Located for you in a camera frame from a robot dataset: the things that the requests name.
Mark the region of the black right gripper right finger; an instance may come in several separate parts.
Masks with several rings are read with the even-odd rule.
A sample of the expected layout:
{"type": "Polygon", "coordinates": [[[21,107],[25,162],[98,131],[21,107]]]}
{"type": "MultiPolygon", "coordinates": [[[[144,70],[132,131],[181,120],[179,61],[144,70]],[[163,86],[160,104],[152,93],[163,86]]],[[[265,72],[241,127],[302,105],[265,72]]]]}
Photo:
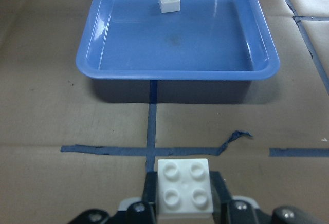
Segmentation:
{"type": "Polygon", "coordinates": [[[314,215],[294,206],[283,205],[263,212],[256,201],[232,196],[221,174],[210,172],[214,223],[320,223],[314,215]]]}

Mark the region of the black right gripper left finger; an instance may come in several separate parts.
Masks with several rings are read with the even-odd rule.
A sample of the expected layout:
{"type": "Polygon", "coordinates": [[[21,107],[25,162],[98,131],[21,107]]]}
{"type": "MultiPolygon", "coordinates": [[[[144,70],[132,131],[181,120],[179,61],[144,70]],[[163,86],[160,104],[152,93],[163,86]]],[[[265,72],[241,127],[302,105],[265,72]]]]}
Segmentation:
{"type": "Polygon", "coordinates": [[[99,209],[89,209],[70,223],[157,223],[156,217],[157,172],[148,172],[145,177],[142,198],[128,204],[114,216],[99,209]]]}

